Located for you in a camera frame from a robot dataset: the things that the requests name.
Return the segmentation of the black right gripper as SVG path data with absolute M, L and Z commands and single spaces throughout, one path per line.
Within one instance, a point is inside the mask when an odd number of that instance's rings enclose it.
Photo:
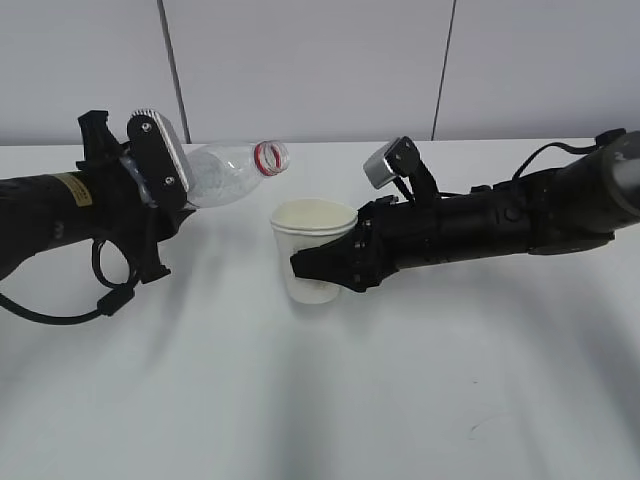
M 358 210 L 353 232 L 298 251 L 290 264 L 296 278 L 364 293 L 400 270 L 447 263 L 439 226 L 433 208 L 382 197 Z

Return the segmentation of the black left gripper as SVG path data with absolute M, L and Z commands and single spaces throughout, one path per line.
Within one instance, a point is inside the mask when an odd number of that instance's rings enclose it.
M 148 284 L 171 273 L 160 260 L 159 244 L 173 238 L 195 210 L 166 212 L 154 203 L 130 156 L 129 142 L 118 142 L 108 116 L 107 111 L 90 110 L 78 118 L 84 160 L 77 168 L 96 185 L 92 198 L 101 210 L 101 236 L 121 250 L 141 250 L 137 276 Z

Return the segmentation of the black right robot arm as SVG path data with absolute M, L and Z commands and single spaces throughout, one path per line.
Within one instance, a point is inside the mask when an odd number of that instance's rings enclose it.
M 399 137 L 363 169 L 389 195 L 358 211 L 355 226 L 290 258 L 296 277 L 362 293 L 402 269 L 514 254 L 562 255 L 599 248 L 639 222 L 639 134 L 607 131 L 593 145 L 554 147 L 576 156 L 561 168 L 526 174 L 467 194 L 445 193 L 416 144 Z

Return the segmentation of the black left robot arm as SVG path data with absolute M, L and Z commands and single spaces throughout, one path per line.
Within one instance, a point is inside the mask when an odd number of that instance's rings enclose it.
M 84 158 L 74 171 L 1 182 L 1 274 L 47 250 L 92 239 L 115 245 L 142 283 L 169 275 L 159 243 L 191 214 L 194 186 L 171 122 L 153 109 L 131 114 L 119 142 L 108 114 L 80 116 Z

